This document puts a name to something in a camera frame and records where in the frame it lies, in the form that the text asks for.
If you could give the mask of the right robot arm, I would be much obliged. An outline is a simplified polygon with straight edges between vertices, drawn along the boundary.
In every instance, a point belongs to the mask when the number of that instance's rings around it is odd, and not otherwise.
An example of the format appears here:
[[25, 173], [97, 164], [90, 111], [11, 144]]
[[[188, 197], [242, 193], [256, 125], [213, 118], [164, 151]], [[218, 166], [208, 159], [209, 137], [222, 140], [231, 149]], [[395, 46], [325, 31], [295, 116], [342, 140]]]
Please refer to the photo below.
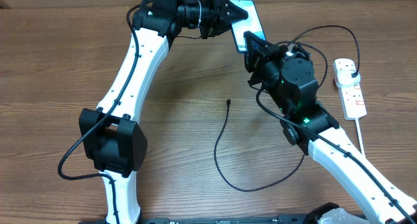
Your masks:
[[415, 223], [416, 200], [396, 188], [353, 145], [339, 122], [317, 99], [310, 54], [246, 31], [245, 67], [281, 111], [260, 108], [279, 119], [284, 135], [322, 165], [354, 199], [370, 223]]

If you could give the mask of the white power strip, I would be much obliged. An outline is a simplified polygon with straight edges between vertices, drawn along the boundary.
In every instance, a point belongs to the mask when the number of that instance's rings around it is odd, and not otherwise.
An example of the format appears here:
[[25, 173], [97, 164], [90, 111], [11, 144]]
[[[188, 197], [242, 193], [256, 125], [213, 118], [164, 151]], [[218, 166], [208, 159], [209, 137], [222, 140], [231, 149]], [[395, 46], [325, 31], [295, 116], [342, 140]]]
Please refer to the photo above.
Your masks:
[[[333, 62], [334, 79], [336, 72], [350, 70], [351, 73], [356, 73], [354, 61], [346, 58], [336, 59]], [[360, 84], [347, 87], [338, 88], [343, 115], [346, 120], [360, 119], [367, 115], [364, 97]]]

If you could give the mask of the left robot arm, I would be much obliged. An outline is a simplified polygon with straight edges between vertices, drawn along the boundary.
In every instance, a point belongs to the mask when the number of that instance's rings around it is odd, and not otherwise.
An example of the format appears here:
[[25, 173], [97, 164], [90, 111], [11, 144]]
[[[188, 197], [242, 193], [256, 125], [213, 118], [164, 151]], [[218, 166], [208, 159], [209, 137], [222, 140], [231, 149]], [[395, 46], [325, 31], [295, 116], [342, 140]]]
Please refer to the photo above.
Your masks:
[[218, 36], [248, 13], [230, 0], [142, 0], [126, 14], [130, 47], [107, 94], [96, 109], [83, 109], [79, 126], [86, 156], [106, 189], [104, 223], [139, 223], [137, 171], [147, 153], [139, 127], [152, 79], [182, 28], [200, 37]]

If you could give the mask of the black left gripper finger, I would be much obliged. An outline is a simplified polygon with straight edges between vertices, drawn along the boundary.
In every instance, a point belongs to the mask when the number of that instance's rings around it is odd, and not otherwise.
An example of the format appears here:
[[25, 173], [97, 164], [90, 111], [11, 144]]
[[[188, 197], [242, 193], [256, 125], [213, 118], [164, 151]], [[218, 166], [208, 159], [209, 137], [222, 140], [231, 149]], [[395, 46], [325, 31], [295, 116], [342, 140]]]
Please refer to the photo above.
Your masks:
[[216, 0], [216, 11], [220, 18], [220, 25], [231, 25], [248, 18], [248, 13], [230, 0]]
[[231, 29], [231, 23], [222, 20], [209, 21], [207, 37], [215, 37]]

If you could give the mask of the Samsung Galaxy smartphone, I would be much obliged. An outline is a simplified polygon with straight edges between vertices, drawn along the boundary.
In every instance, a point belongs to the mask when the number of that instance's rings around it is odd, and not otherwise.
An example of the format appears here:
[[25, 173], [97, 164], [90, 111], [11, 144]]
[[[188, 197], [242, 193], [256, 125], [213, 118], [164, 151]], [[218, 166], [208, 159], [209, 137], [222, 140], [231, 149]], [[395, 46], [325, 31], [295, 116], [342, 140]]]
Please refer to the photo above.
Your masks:
[[246, 31], [252, 32], [263, 40], [266, 40], [266, 37], [254, 2], [251, 0], [231, 0], [231, 2], [248, 13], [247, 19], [234, 22], [231, 25], [237, 52], [246, 53], [246, 42], [244, 39], [244, 33]]

